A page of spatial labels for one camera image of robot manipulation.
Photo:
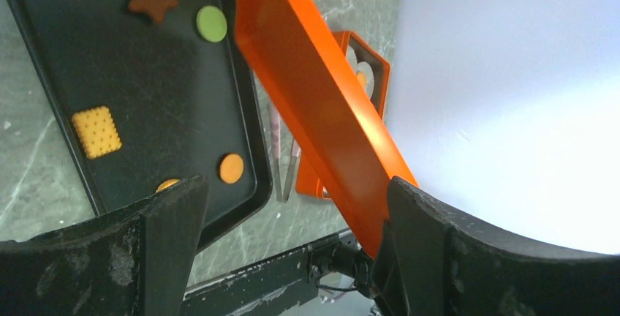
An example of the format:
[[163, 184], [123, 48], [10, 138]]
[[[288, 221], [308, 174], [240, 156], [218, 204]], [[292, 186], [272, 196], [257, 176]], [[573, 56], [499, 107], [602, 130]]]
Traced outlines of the plain orange round cookie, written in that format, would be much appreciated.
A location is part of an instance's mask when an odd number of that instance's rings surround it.
[[218, 167], [219, 178], [226, 184], [234, 184], [238, 182], [244, 172], [244, 160], [240, 154], [225, 154]]

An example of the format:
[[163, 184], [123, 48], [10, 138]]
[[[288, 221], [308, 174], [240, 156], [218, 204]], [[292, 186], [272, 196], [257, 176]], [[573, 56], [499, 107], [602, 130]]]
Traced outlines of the white paper cup back right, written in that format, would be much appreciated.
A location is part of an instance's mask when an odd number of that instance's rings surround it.
[[366, 74], [368, 84], [365, 89], [362, 89], [366, 96], [372, 100], [374, 98], [375, 88], [377, 87], [377, 77], [373, 67], [374, 57], [361, 45], [354, 45], [352, 43], [347, 45], [345, 57], [355, 76], [357, 72], [364, 72]]

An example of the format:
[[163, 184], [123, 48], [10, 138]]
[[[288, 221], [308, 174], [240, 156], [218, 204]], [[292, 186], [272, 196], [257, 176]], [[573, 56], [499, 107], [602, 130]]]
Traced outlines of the orange cookie box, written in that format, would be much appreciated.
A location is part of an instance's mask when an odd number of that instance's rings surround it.
[[[284, 185], [284, 194], [327, 200], [330, 196], [320, 176], [326, 177], [340, 200], [352, 199], [353, 186], [363, 174], [379, 175], [379, 187], [384, 189], [390, 173], [387, 163], [396, 156], [383, 120], [390, 63], [353, 31], [334, 32], [334, 42], [318, 31], [310, 36], [317, 44], [310, 49], [317, 66], [309, 69], [314, 82], [300, 88], [310, 93], [310, 100], [302, 103], [300, 115], [292, 120], [300, 138], [291, 151], [296, 177]], [[361, 45], [374, 57], [377, 87], [372, 100], [346, 60], [350, 43]]]

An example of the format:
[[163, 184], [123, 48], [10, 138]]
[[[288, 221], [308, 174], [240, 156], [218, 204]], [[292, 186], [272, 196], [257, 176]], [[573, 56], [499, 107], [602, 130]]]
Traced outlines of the plain green round cookie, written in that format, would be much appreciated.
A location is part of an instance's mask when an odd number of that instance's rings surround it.
[[204, 6], [196, 15], [199, 35], [208, 42], [221, 42], [227, 35], [227, 19], [215, 6]]

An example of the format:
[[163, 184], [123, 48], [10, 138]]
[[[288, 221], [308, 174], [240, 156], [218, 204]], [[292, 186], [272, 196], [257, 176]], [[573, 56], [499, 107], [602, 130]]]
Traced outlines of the black baking tray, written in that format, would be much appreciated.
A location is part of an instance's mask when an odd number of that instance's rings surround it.
[[[7, 0], [96, 215], [152, 195], [169, 178], [208, 182], [201, 249], [259, 211], [272, 176], [251, 69], [232, 33], [204, 40], [196, 15], [218, 7], [234, 26], [235, 0], [178, 0], [163, 23], [130, 0]], [[110, 109], [122, 147], [88, 159], [72, 115]], [[221, 158], [240, 154], [234, 184]]]

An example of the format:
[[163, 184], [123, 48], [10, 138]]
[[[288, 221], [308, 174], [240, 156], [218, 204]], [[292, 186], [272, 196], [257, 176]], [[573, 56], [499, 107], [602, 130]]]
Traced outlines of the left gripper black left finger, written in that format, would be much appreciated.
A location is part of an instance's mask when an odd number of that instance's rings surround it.
[[178, 315], [203, 230], [200, 176], [76, 225], [1, 243], [3, 315]]

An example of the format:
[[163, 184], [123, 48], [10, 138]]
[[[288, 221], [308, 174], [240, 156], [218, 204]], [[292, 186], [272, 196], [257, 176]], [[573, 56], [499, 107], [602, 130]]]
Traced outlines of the square waffle cookie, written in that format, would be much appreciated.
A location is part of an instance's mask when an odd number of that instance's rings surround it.
[[122, 142], [110, 109], [101, 105], [72, 115], [80, 144], [88, 159], [96, 159], [118, 151]]

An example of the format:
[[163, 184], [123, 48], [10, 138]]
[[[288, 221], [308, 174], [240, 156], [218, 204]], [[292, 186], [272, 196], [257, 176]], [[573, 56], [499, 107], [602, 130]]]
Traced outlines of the orange tray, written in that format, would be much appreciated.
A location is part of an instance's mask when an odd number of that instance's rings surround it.
[[377, 255], [388, 184], [414, 176], [313, 0], [237, 0], [235, 40], [362, 248]]

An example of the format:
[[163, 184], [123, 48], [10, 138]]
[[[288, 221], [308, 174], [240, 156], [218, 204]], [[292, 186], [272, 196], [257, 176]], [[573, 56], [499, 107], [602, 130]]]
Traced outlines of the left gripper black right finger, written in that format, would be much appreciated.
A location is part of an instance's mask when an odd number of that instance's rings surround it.
[[374, 263], [383, 315], [617, 315], [619, 257], [520, 236], [393, 178]]

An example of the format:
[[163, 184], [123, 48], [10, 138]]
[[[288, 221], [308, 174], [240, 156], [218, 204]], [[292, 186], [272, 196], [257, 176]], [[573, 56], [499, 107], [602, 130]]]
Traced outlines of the orange shell cookie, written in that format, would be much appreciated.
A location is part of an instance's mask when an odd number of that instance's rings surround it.
[[368, 84], [368, 78], [366, 77], [366, 74], [364, 72], [357, 72], [356, 78], [362, 88], [365, 89]]

